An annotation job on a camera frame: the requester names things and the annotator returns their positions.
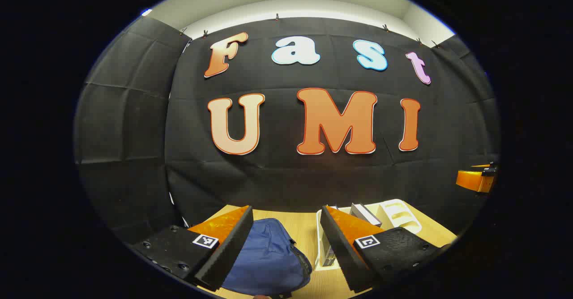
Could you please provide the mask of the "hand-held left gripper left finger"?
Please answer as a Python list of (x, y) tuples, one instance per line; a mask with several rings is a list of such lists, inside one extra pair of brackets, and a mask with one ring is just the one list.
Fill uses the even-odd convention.
[(222, 287), (249, 235), (252, 206), (243, 206), (196, 226), (164, 228), (132, 245), (158, 268), (209, 291)]

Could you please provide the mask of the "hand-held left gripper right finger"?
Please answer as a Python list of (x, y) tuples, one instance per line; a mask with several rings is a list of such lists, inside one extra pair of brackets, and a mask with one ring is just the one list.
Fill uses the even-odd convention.
[(404, 227), (383, 230), (330, 206), (321, 209), (321, 227), (354, 292), (405, 281), (451, 246), (435, 246)]

